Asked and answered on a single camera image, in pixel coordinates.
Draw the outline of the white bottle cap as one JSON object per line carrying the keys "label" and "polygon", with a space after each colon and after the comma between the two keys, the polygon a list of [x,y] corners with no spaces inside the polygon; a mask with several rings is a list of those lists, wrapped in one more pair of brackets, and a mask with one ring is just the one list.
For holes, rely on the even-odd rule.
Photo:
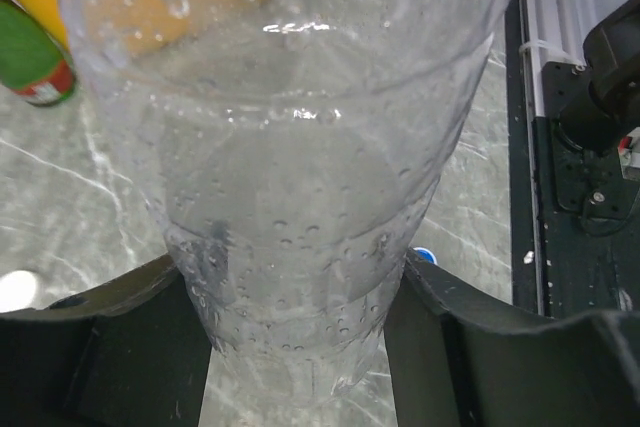
{"label": "white bottle cap", "polygon": [[29,270],[16,270],[0,278],[0,312],[30,308],[37,300],[41,287],[39,276]]}

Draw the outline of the blue bottle cap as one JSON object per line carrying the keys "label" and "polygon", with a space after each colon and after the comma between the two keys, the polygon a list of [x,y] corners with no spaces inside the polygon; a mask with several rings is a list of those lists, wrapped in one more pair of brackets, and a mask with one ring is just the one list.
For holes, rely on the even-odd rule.
{"label": "blue bottle cap", "polygon": [[431,250],[425,247],[414,247],[413,250],[417,255],[419,255],[422,259],[426,260],[427,262],[434,265],[438,264],[437,257]]}

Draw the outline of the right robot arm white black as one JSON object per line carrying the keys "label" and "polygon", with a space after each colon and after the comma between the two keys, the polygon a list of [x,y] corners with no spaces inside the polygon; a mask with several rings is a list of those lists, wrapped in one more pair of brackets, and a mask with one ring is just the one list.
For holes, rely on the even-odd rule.
{"label": "right robot arm white black", "polygon": [[563,107],[558,124],[577,149],[604,154],[639,127],[639,0],[628,0],[583,42],[584,85]]}

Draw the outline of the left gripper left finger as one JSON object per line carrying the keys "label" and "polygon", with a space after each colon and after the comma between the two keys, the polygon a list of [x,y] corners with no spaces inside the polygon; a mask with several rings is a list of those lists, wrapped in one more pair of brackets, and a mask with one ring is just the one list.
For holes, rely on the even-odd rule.
{"label": "left gripper left finger", "polygon": [[196,426],[211,346],[161,256],[51,306],[1,316],[4,426]]}

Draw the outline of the clear plastic bottle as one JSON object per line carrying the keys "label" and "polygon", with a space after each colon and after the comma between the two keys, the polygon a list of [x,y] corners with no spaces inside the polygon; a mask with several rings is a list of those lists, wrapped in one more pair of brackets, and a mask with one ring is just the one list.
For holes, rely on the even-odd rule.
{"label": "clear plastic bottle", "polygon": [[213,347],[296,406],[369,370],[508,0],[58,0]]}

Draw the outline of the aluminium rail frame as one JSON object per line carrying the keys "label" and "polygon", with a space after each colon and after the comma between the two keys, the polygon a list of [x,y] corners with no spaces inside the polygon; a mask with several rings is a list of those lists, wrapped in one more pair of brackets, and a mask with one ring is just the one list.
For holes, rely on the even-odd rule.
{"label": "aluminium rail frame", "polygon": [[546,117],[542,69],[549,62],[585,63],[583,42],[589,31],[627,0],[520,0],[528,117]]}

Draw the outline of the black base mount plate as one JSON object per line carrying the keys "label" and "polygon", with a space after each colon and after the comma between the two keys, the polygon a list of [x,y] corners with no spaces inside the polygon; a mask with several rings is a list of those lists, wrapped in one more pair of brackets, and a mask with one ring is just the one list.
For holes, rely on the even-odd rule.
{"label": "black base mount plate", "polygon": [[505,14],[512,298],[554,318],[639,307],[639,127],[602,155],[563,137],[558,117],[583,65],[542,69],[546,117],[527,114],[520,0]]}

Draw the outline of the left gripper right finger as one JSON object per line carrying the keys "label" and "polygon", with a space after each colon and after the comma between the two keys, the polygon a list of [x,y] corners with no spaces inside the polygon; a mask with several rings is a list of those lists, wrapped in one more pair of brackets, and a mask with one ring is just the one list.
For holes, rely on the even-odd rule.
{"label": "left gripper right finger", "polygon": [[639,422],[635,312],[535,315],[409,251],[384,337],[401,426]]}

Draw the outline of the green glass bottle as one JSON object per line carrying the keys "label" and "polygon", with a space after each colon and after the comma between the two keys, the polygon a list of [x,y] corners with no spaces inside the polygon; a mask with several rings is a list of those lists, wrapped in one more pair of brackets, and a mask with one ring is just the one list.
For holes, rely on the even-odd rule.
{"label": "green glass bottle", "polygon": [[1,84],[39,107],[66,100],[76,85],[59,47],[12,0],[1,0]]}

